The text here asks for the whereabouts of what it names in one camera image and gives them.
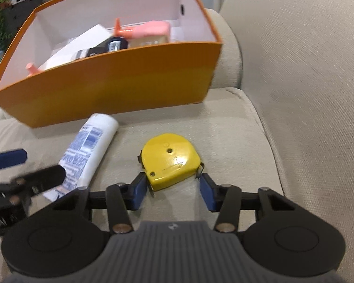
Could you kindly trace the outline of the pink cup with handle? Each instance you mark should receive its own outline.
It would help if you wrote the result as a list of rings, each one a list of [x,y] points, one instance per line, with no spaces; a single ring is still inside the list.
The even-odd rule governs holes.
[[[26,65],[26,70],[28,72],[28,77],[37,75],[43,72],[43,70],[40,70],[38,67],[34,65],[34,63],[27,63]]]

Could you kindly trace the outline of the plaid black glasses case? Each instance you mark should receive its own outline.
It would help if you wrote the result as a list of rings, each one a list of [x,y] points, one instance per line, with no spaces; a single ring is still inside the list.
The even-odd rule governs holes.
[[[92,47],[88,49],[81,49],[72,56],[72,61],[88,58],[91,56],[96,56],[106,52],[107,50],[104,47]]]

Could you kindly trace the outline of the illustrated card box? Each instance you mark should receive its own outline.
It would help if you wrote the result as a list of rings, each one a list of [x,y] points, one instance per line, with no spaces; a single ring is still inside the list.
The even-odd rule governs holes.
[[[142,38],[134,38],[128,41],[128,47],[131,48],[139,48],[146,47],[150,45],[160,45],[169,43],[169,37],[165,35],[160,36],[149,36]]]

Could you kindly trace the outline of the pink spray bottle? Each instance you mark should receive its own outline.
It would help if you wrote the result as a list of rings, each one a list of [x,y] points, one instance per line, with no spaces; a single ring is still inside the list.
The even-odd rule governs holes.
[[[113,37],[140,39],[147,37],[165,37],[170,40],[171,25],[167,21],[147,21],[135,26],[122,26],[120,19],[115,19]]]

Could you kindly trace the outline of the yellow tape measure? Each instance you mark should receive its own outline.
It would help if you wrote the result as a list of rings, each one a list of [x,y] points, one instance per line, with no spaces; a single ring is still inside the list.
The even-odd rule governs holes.
[[[175,133],[151,138],[140,151],[138,162],[154,192],[194,176],[201,167],[200,156],[192,143]]]

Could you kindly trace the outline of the white blue tube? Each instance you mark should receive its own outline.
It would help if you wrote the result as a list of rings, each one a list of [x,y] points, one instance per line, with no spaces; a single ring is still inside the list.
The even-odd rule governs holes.
[[[66,171],[63,183],[43,196],[54,202],[78,187],[88,187],[118,128],[109,115],[91,115],[59,161]]]

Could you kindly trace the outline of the orange cardboard storage box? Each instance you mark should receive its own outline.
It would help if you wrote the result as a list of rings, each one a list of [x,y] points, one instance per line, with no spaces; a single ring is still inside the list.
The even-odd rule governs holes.
[[[0,63],[0,108],[37,128],[199,103],[221,47],[200,0],[51,0]]]

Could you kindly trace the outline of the dark cabinet with plants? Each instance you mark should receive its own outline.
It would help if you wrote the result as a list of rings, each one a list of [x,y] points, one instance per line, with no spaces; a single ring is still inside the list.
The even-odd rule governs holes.
[[[1,3],[0,11],[4,18],[5,30],[15,36],[34,8],[43,2],[44,0],[21,0],[15,4]]]

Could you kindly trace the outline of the dark blue spray can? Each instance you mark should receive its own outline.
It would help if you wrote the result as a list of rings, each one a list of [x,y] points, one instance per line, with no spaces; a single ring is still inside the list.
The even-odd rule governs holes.
[[[111,37],[106,42],[107,52],[116,52],[127,48],[128,41],[123,37]]]

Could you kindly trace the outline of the white flat box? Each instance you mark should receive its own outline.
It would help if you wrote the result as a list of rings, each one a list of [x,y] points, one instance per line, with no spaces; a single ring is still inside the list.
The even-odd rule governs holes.
[[[112,32],[97,24],[58,50],[39,69],[44,71],[69,63],[75,59],[78,51],[96,47],[111,36]]]

